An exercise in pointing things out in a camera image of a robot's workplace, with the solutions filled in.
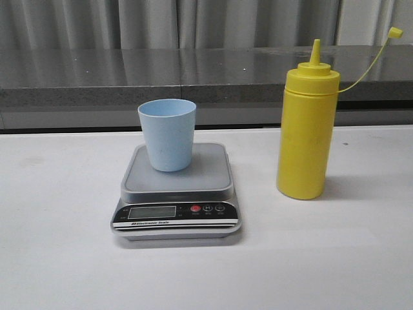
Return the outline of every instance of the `scale control panel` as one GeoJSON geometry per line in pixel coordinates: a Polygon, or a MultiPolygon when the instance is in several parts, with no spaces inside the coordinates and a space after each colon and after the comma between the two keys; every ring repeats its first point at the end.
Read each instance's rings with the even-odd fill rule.
{"type": "Polygon", "coordinates": [[[239,221],[237,209],[225,201],[142,203],[120,208],[113,220],[117,231],[153,229],[222,229],[239,221]]]}

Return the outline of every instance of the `red button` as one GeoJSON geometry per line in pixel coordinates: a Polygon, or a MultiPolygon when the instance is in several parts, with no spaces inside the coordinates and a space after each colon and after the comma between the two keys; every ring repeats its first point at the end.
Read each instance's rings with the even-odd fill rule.
{"type": "Polygon", "coordinates": [[[202,208],[199,206],[199,205],[193,205],[192,207],[191,207],[191,211],[192,212],[198,212],[198,211],[200,211],[202,208]]]}

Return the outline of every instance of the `light blue cup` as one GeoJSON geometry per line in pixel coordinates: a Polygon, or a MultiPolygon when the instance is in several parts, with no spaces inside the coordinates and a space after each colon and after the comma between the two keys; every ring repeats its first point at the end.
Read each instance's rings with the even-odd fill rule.
{"type": "Polygon", "coordinates": [[[183,99],[146,102],[137,109],[151,166],[172,172],[191,164],[195,103],[183,99]]]}

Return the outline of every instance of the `curtain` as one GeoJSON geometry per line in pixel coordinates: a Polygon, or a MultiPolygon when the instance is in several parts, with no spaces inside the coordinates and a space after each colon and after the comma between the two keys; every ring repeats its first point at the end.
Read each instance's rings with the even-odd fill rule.
{"type": "Polygon", "coordinates": [[[380,45],[412,14],[413,0],[0,0],[0,49],[380,45]]]}

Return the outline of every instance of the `kitchen scale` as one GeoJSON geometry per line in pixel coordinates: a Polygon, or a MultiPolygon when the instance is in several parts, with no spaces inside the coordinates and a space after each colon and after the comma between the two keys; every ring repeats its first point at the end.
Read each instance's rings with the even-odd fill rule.
{"type": "Polygon", "coordinates": [[[152,168],[146,146],[137,147],[121,183],[111,227],[129,240],[220,238],[241,226],[225,147],[195,143],[180,171],[152,168]]]}

